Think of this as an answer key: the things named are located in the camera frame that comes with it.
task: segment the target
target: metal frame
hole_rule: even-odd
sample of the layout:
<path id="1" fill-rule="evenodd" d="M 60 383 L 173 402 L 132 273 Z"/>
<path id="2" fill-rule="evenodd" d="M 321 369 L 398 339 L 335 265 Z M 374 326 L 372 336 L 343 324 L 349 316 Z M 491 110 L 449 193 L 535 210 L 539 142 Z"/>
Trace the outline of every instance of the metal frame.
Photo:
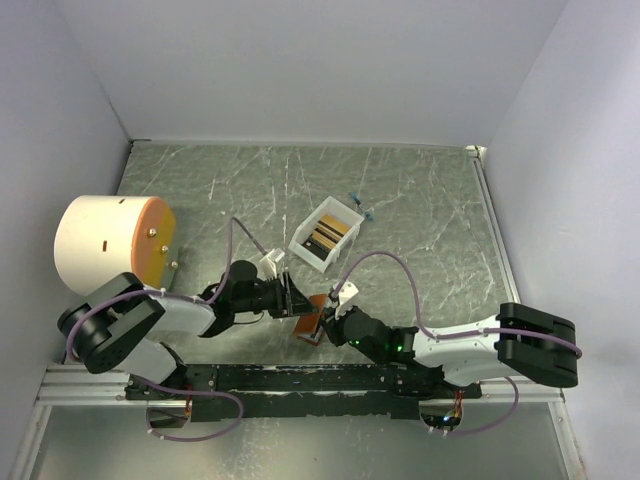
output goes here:
<path id="1" fill-rule="evenodd" d="M 471 162 L 482 198 L 484 212 L 488 220 L 493 246 L 498 256 L 507 297 L 509 301 L 519 302 L 520 296 L 518 295 L 515 279 L 502 241 L 482 163 L 478 158 L 471 158 Z M 182 400 L 128 401 L 123 395 L 128 379 L 129 376 L 125 373 L 110 372 L 92 375 L 87 372 L 83 365 L 52 364 L 47 369 L 40 386 L 31 420 L 18 451 L 10 479 L 27 480 L 30 478 L 53 407 L 175 407 L 184 405 Z M 520 391 L 520 402 L 548 404 L 568 478 L 577 480 L 586 478 L 584 464 L 576 446 L 562 391 L 538 385 L 524 377 L 516 377 L 514 380 Z M 510 404 L 513 402 L 513 388 L 504 380 L 482 382 L 482 389 L 484 392 L 482 398 L 468 400 L 467 402 L 479 404 Z M 429 405 L 448 405 L 450 402 L 434 400 L 425 403 Z"/>

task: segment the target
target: marble surface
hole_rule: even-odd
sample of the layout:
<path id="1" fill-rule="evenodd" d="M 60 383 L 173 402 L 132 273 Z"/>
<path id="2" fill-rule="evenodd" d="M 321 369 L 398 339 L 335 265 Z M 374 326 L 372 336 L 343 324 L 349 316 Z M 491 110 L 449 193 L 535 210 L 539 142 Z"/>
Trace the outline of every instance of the marble surface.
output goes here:
<path id="1" fill-rule="evenodd" d="M 422 314 L 432 327 L 474 322 L 507 301 L 475 174 L 458 148 L 185 146 L 137 142 L 118 194 L 158 195 L 173 209 L 180 267 L 172 290 L 197 293 L 225 266 L 229 217 L 239 217 L 267 248 L 286 247 L 296 227 L 327 196 L 349 207 L 356 191 L 375 221 L 322 274 L 294 254 L 287 266 L 304 293 L 327 292 L 360 255 L 400 255 L 415 276 Z M 234 259 L 260 254 L 238 228 Z M 353 273 L 358 305 L 389 325 L 414 323 L 407 279 L 388 258 Z M 251 320 L 244 315 L 238 321 Z M 295 319 L 265 317 L 219 337 L 156 334 L 186 362 L 365 363 L 349 346 L 312 347 L 291 335 Z"/>

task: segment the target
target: white basket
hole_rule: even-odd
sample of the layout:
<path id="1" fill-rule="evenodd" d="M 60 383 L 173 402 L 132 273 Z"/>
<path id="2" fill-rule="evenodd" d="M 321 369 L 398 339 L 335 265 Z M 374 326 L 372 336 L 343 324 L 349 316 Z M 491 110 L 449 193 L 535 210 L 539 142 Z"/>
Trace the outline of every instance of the white basket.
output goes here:
<path id="1" fill-rule="evenodd" d="M 313 253 L 303 247 L 303 243 L 307 241 L 311 233 L 316 227 L 318 221 L 326 214 L 337 218 L 342 223 L 349 227 L 349 231 L 344 237 L 331 249 L 327 258 L 322 260 L 316 257 Z M 316 208 L 311 215 L 309 215 L 304 222 L 296 228 L 296 233 L 293 234 L 291 243 L 289 243 L 289 250 L 298 255 L 305 262 L 311 265 L 313 268 L 320 270 L 324 273 L 329 265 L 335 263 L 340 256 L 340 252 L 349 243 L 353 242 L 358 233 L 360 233 L 360 224 L 364 221 L 364 217 L 358 212 L 351 210 L 346 205 L 343 205 L 333 197 L 327 197 L 327 199 Z"/>

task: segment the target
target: gray wall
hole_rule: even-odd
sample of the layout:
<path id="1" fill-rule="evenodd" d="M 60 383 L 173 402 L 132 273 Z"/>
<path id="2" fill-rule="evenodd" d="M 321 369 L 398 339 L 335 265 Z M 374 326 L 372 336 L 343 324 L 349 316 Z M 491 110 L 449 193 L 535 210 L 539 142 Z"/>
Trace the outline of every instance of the gray wall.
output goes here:
<path id="1" fill-rule="evenodd" d="M 489 148 L 523 301 L 574 320 L 590 478 L 638 478 L 640 3 L 572 0 Z"/>
<path id="2" fill-rule="evenodd" d="M 566 0 L 57 0 L 133 138 L 486 145 Z"/>
<path id="3" fill-rule="evenodd" d="M 0 2 L 0 478 L 8 474 L 73 298 L 53 264 L 68 203 L 108 193 L 126 139 L 50 0 Z"/>

